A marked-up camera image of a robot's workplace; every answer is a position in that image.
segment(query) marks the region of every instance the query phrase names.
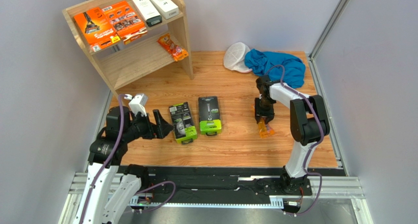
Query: white box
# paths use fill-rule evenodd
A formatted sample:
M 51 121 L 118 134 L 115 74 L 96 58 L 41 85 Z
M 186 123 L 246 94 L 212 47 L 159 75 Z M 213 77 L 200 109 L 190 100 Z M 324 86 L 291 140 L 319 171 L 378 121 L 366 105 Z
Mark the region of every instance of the white box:
M 139 13 L 149 27 L 162 22 L 161 15 L 158 13 L 157 9 L 154 7 L 150 0 L 132 1 L 135 3 L 136 8 L 138 8 Z
M 165 19 L 179 14 L 179 7 L 171 0 L 151 0 L 151 2 Z

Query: orange box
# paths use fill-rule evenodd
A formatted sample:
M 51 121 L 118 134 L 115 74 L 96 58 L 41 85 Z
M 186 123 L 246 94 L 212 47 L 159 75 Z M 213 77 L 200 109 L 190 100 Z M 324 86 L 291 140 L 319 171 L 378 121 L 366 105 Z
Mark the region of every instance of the orange box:
M 115 28 L 98 7 L 74 16 L 93 51 L 102 50 L 120 41 Z
M 126 1 L 105 7 L 102 11 L 124 44 L 130 43 L 148 32 L 144 22 Z

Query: blue cloth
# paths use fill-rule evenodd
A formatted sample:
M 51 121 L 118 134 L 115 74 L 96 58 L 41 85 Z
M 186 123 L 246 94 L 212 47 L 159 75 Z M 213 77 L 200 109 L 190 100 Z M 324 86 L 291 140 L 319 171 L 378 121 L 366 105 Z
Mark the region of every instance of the blue cloth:
M 300 88 L 304 84 L 305 64 L 298 57 L 281 52 L 251 50 L 245 55 L 245 65 L 253 69 L 254 74 L 263 76 L 275 65 L 285 67 L 285 77 L 283 82 L 292 88 Z M 281 67 L 273 68 L 268 73 L 271 80 L 280 80 L 283 69 Z

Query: gray wall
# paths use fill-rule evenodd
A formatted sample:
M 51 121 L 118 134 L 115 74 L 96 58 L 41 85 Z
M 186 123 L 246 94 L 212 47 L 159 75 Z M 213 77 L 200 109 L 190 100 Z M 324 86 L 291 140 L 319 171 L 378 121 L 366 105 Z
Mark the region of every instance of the gray wall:
M 316 59 L 376 224 L 417 223 L 418 3 L 351 0 Z
M 0 0 L 0 223 L 57 223 L 108 88 L 61 13 L 84 0 Z
M 339 0 L 184 0 L 192 50 L 310 52 Z

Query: green product package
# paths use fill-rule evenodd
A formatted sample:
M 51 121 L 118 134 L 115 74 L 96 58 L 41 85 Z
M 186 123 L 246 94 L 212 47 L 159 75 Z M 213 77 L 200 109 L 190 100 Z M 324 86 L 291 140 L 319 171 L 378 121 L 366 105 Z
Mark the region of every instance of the green product package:
M 196 126 L 193 123 L 189 104 L 183 102 L 169 107 L 177 143 L 188 144 L 197 139 Z
M 222 132 L 221 113 L 218 97 L 202 97 L 199 101 L 200 132 L 207 136 L 216 136 Z

